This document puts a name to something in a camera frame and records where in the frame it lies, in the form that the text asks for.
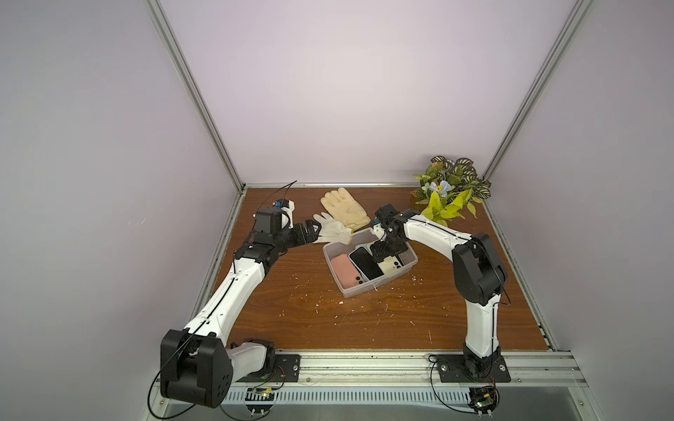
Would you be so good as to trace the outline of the pink case phone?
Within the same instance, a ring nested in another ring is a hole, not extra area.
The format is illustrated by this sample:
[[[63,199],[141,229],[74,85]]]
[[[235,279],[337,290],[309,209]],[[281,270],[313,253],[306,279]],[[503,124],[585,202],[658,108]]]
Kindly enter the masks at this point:
[[[364,283],[363,276],[347,254],[336,256],[330,263],[342,289],[351,289]]]

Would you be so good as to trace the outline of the black screen lilac phone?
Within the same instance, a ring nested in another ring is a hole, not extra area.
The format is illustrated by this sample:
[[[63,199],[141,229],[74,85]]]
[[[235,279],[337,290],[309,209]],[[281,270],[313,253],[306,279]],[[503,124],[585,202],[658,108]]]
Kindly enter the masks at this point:
[[[373,281],[384,275],[367,247],[358,247],[349,254],[356,269],[368,280]]]

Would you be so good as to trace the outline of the clear plastic storage box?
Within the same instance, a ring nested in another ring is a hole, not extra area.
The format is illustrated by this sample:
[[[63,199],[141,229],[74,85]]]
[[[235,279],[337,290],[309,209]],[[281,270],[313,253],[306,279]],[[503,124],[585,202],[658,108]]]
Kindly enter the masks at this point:
[[[368,281],[363,276],[364,278],[363,284],[358,285],[351,289],[342,289],[340,284],[337,282],[335,273],[332,270],[332,266],[330,263],[331,259],[335,258],[340,254],[349,255],[352,251],[354,251],[358,247],[367,247],[368,249],[370,249],[370,245],[375,241],[377,241],[377,236],[374,233],[372,233],[370,229],[366,229],[354,233],[352,236],[351,243],[349,245],[344,245],[342,243],[328,243],[324,245],[323,254],[326,258],[326,263],[328,264],[328,268],[330,269],[333,279],[335,279],[335,283],[339,291],[345,298],[352,298],[353,296],[360,295],[362,293],[365,293],[366,291],[378,289],[382,287],[384,284],[394,281],[402,277],[402,275],[406,275],[408,272],[412,270],[414,265],[416,265],[417,262],[419,261],[417,254],[412,249],[412,246],[408,244],[408,250],[398,255],[400,260],[404,263],[402,269],[396,272],[389,273],[388,275],[383,275],[373,281]]]

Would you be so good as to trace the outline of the cream magsafe case phone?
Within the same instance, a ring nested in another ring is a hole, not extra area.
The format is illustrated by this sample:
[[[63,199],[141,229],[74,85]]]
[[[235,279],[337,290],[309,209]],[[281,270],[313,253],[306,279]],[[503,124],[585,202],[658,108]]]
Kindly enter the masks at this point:
[[[378,263],[378,266],[384,275],[388,275],[402,269],[404,263],[398,256],[387,256],[382,262]]]

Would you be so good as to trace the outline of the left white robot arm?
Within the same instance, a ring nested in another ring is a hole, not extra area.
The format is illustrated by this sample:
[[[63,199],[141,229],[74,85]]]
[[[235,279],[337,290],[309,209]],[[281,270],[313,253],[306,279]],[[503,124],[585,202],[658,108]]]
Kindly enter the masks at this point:
[[[279,257],[293,247],[314,243],[321,224],[264,223],[252,230],[233,256],[225,280],[205,307],[182,330],[161,340],[158,380],[161,396],[215,408],[231,385],[249,375],[273,373],[275,351],[269,342],[248,340],[229,348],[233,325],[255,289]]]

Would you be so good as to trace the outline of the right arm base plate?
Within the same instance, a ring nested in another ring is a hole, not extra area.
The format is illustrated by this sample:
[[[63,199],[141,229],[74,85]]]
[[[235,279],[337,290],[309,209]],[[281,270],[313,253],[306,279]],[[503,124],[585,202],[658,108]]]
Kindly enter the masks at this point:
[[[512,382],[505,358],[500,353],[482,359],[463,354],[438,354],[435,362],[441,382]]]

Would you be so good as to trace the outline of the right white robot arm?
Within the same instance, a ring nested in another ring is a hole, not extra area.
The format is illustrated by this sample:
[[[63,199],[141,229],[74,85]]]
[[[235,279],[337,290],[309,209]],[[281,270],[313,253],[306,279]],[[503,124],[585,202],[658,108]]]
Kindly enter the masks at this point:
[[[419,242],[451,261],[456,289],[467,306],[465,370],[473,378],[486,377],[500,358],[498,310],[507,280],[507,271],[491,237],[484,233],[462,233],[415,210],[398,212],[390,205],[376,211],[372,228],[378,241],[370,250],[377,262],[403,253],[410,241]]]

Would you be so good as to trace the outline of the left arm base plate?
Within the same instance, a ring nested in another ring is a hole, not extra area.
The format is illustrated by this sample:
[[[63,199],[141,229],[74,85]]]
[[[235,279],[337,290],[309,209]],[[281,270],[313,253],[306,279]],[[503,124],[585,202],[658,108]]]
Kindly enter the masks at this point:
[[[277,354],[270,368],[263,368],[256,373],[244,376],[239,382],[247,383],[281,383],[298,382],[301,368],[300,354]]]

